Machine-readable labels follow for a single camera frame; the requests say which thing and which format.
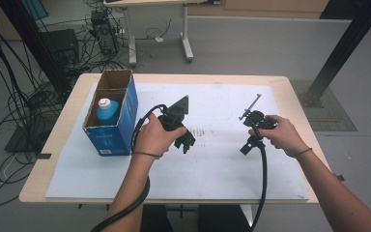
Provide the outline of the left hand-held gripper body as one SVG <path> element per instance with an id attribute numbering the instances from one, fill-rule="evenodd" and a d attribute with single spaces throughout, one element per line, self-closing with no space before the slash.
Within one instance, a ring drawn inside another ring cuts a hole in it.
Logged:
<path id="1" fill-rule="evenodd" d="M 183 119 L 188 114 L 188 96 L 162 110 L 162 114 L 157 118 L 160 120 L 166 131 L 173 131 L 183 126 Z"/>

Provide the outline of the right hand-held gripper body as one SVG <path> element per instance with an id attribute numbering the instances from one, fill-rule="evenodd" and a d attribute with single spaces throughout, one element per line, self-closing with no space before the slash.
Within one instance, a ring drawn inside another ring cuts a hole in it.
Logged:
<path id="1" fill-rule="evenodd" d="M 256 99 L 252 104 L 246 108 L 243 112 L 243 115 L 239 117 L 239 120 L 243 122 L 245 126 L 260 129 L 260 130 L 273 130 L 276 128 L 276 121 L 266 116 L 263 112 L 259 110 L 254 110 L 255 103 L 262 97 L 261 94 L 258 94 Z"/>

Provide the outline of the blue cardboard box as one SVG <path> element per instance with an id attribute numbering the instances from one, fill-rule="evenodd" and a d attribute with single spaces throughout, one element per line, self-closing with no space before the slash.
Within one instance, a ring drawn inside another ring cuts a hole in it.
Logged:
<path id="1" fill-rule="evenodd" d="M 115 126 L 102 126 L 97 118 L 98 101 L 108 98 L 119 103 Z M 100 156 L 127 156 L 135 127 L 138 98 L 131 70 L 101 74 L 83 123 L 83 130 Z"/>

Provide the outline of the blue bottle with white cap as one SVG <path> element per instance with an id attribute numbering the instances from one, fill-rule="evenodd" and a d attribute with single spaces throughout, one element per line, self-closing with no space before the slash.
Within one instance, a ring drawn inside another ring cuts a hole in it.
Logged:
<path id="1" fill-rule="evenodd" d="M 97 118 L 102 126 L 115 126 L 119 119 L 119 103 L 108 98 L 98 101 Z"/>

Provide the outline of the person's left hand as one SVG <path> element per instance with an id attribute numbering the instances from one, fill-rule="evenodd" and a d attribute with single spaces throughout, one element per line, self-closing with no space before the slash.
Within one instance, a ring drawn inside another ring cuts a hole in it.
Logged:
<path id="1" fill-rule="evenodd" d="M 142 126 L 137 134 L 133 151 L 162 155 L 176 139 L 186 133 L 185 127 L 172 131 L 165 130 L 154 113 L 148 116 L 148 120 L 149 122 Z"/>

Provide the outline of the thin black left wrist band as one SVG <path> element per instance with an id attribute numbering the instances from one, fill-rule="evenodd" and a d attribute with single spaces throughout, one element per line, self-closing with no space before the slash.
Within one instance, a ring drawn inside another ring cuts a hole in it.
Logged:
<path id="1" fill-rule="evenodd" d="M 137 152 L 137 151 L 133 151 L 131 152 L 131 155 L 143 155 L 143 156 L 149 156 L 149 157 L 153 157 L 155 160 L 159 160 L 162 156 L 162 155 L 156 155 L 156 154 L 150 154 L 150 153 L 146 153 L 146 152 Z"/>

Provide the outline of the thin black wrist band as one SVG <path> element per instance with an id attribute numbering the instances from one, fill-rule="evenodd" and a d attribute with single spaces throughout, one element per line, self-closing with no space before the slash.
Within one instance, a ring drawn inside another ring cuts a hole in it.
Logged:
<path id="1" fill-rule="evenodd" d="M 304 154 L 306 154 L 307 152 L 311 152 L 311 151 L 313 151 L 312 148 L 307 148 L 307 149 L 305 149 L 305 150 L 303 150 L 303 151 L 296 152 L 296 153 L 293 153 L 293 154 L 290 154 L 290 153 L 288 153 L 287 151 L 284 151 L 284 153 L 285 153 L 285 155 L 287 155 L 287 156 L 290 157 L 290 158 L 297 159 L 297 158 L 300 157 L 301 155 L 304 155 Z"/>
<path id="2" fill-rule="evenodd" d="M 155 160 L 159 160 L 162 156 L 162 155 L 156 155 L 156 154 L 150 154 L 150 153 L 146 153 L 146 152 L 137 152 L 137 151 L 133 151 L 131 152 L 131 155 L 143 155 L 143 156 L 149 156 L 149 157 L 153 157 Z"/>

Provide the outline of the thin black right wrist band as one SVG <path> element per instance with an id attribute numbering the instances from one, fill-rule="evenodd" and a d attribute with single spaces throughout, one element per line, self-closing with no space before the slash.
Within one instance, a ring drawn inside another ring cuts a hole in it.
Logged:
<path id="1" fill-rule="evenodd" d="M 312 148 L 307 148 L 307 149 L 305 149 L 305 150 L 303 150 L 303 151 L 296 152 L 296 153 L 293 153 L 293 154 L 290 154 L 290 153 L 288 153 L 287 151 L 284 151 L 284 153 L 285 153 L 285 155 L 287 155 L 287 156 L 290 157 L 290 158 L 297 159 L 297 158 L 300 157 L 301 155 L 304 155 L 304 154 L 306 154 L 307 152 L 311 152 L 311 151 L 313 151 Z"/>

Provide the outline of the dark grey floor mat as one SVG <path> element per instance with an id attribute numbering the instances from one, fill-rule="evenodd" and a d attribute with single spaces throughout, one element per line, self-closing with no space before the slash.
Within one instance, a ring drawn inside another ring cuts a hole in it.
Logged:
<path id="1" fill-rule="evenodd" d="M 302 109 L 314 131 L 357 131 L 357 127 L 329 88 L 320 98 L 318 106 L 304 106 Z"/>

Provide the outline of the person's black pants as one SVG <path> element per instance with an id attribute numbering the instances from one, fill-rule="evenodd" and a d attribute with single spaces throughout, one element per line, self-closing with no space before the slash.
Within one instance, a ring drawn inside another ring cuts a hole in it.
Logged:
<path id="1" fill-rule="evenodd" d="M 198 232 L 252 232 L 239 205 L 199 205 Z M 145 205 L 140 232 L 174 232 L 164 205 Z"/>

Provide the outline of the white desk with metal legs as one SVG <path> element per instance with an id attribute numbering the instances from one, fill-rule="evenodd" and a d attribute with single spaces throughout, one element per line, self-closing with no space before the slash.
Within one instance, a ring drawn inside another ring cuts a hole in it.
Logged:
<path id="1" fill-rule="evenodd" d="M 188 5 L 200 4 L 207 0 L 103 0 L 103 5 L 106 8 L 120 8 L 123 11 L 126 30 L 128 37 L 128 63 L 135 67 L 137 64 L 137 53 L 135 37 L 131 32 L 131 23 L 129 16 L 129 8 L 133 6 L 152 6 L 152 5 L 181 5 L 183 9 L 183 31 L 180 33 L 180 39 L 185 51 L 185 58 L 191 62 L 194 58 L 193 52 L 188 39 Z"/>

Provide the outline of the black computer tower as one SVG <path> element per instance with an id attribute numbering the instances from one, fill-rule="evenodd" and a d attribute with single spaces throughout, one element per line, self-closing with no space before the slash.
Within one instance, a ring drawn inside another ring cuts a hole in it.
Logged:
<path id="1" fill-rule="evenodd" d="M 107 10 L 92 11 L 91 22 L 101 53 L 103 55 L 116 54 L 115 35 L 108 19 Z"/>

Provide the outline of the black square box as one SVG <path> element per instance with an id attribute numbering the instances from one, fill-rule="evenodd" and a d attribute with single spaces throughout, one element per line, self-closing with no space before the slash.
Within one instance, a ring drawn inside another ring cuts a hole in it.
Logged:
<path id="1" fill-rule="evenodd" d="M 54 59 L 60 65 L 71 65 L 78 61 L 79 45 L 72 29 L 42 32 L 42 37 Z"/>

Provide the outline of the black metal frame post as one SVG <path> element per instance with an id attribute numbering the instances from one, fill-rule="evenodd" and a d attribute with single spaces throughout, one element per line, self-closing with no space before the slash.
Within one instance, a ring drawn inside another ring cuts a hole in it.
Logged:
<path id="1" fill-rule="evenodd" d="M 322 108 L 321 98 L 359 43 L 371 28 L 371 0 L 367 0 L 351 21 L 308 89 L 300 93 L 303 107 Z"/>

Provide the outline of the black flat base plate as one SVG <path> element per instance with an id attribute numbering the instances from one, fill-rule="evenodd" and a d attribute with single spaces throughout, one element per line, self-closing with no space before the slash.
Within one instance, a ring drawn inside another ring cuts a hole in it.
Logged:
<path id="1" fill-rule="evenodd" d="M 52 129 L 52 126 L 36 126 L 28 129 L 17 127 L 5 146 L 5 151 L 8 153 L 39 153 L 43 149 Z"/>

